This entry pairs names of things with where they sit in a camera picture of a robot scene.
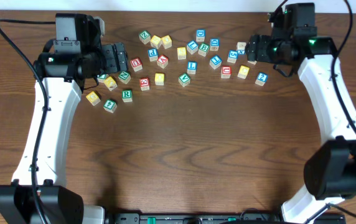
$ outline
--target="black cable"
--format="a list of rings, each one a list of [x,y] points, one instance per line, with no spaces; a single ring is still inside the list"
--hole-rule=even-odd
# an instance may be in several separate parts
[[[351,30],[352,30],[353,15],[352,15],[351,6],[348,3],[348,0],[344,0],[344,2],[346,3],[346,5],[348,7],[348,11],[349,11],[349,15],[350,15],[350,25],[349,25],[349,28],[348,28],[347,35],[345,35],[343,43],[339,47],[337,53],[333,56],[332,67],[331,67],[331,72],[332,72],[331,79],[333,81],[335,94],[337,95],[337,99],[339,100],[341,108],[342,108],[342,110],[343,110],[343,112],[345,114],[345,117],[347,118],[347,120],[349,122],[349,126],[351,126],[351,128],[354,131],[354,133],[356,134],[356,126],[355,126],[354,121],[352,120],[352,118],[350,116],[350,113],[348,112],[347,107],[345,106],[344,101],[343,101],[343,99],[341,97],[341,94],[340,94],[340,91],[339,91],[339,87],[337,85],[337,80],[335,79],[336,74],[334,72],[335,62],[336,62],[337,58],[339,57],[339,54],[341,53],[341,50],[344,48],[344,45],[347,42],[347,40],[349,38],[349,35],[351,33]],[[346,209],[344,209],[344,208],[342,208],[342,207],[340,207],[338,205],[334,205],[332,203],[328,203],[328,205],[340,210],[341,212],[344,212],[344,213],[356,218],[356,214],[354,214],[354,213],[352,213],[352,212],[350,212],[350,211],[348,211],[348,210],[346,210]]]
[[[96,85],[95,85],[95,86],[90,86],[90,87],[84,88],[84,90],[89,90],[89,89],[95,88],[95,87],[97,87],[97,86],[99,85],[98,78],[97,78],[97,77],[93,77],[93,79],[95,80]]]
[[[55,24],[55,22],[20,21],[20,20],[15,20],[15,19],[0,19],[0,22],[11,22],[11,23],[19,23],[19,24]],[[33,158],[32,158],[32,164],[31,164],[31,186],[32,186],[32,191],[33,191],[35,208],[37,210],[37,213],[40,216],[41,222],[43,224],[48,224],[47,219],[44,214],[44,210],[42,209],[42,204],[41,204],[40,198],[37,195],[37,184],[35,182],[36,171],[37,171],[37,155],[38,155],[38,151],[39,151],[39,145],[40,145],[42,131],[44,129],[45,118],[47,117],[47,112],[48,112],[47,92],[46,92],[45,86],[42,83],[41,79],[39,78],[35,68],[30,63],[30,60],[23,54],[23,52],[16,46],[16,44],[4,33],[4,31],[2,31],[1,28],[0,28],[0,34],[8,42],[8,44],[10,44],[12,46],[12,48],[23,58],[25,63],[29,66],[32,73],[34,74],[35,79],[37,80],[37,82],[40,85],[42,95],[44,97],[44,107],[42,108],[41,122],[40,122],[40,126],[39,126],[39,131],[37,133],[37,137],[35,139],[34,150],[33,150]]]
[[[240,214],[240,220],[243,220],[245,217],[244,215],[247,213],[247,211],[249,210],[255,210],[257,211],[261,217],[263,218],[264,221],[266,221],[266,218],[263,216],[263,214],[257,209],[257,208],[247,208],[246,210],[244,210],[241,214]]]

